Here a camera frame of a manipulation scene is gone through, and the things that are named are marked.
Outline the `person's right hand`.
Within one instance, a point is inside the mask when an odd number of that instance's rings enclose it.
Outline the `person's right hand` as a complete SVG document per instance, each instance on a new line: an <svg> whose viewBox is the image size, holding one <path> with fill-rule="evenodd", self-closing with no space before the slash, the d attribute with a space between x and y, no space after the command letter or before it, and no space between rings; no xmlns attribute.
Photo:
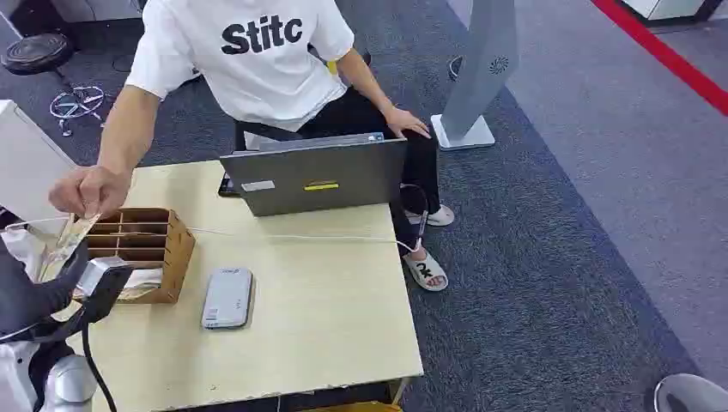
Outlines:
<svg viewBox="0 0 728 412"><path fill-rule="evenodd" d="M51 188L48 199L60 212L81 218L108 216L123 206L131 181L132 171L117 173L99 165L79 167Z"/></svg>

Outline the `person's left hand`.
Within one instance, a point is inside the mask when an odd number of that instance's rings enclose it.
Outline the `person's left hand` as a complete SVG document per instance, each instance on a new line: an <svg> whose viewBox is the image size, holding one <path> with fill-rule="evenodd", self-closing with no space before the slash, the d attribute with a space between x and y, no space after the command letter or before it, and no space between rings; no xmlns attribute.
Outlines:
<svg viewBox="0 0 728 412"><path fill-rule="evenodd" d="M419 118L408 111L392 106L385 109L383 115L389 129L397 137L404 138L404 132L406 130L413 131L427 139L431 137L429 128Z"/></svg>

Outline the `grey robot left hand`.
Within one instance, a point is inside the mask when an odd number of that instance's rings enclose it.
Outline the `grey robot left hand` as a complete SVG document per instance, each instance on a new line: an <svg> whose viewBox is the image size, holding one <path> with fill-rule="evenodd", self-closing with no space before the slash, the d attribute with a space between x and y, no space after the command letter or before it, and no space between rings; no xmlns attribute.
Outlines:
<svg viewBox="0 0 728 412"><path fill-rule="evenodd" d="M1 244L1 335L13 335L66 308L88 265L88 242L82 241L58 277L43 283L30 280L25 264Z"/></svg>

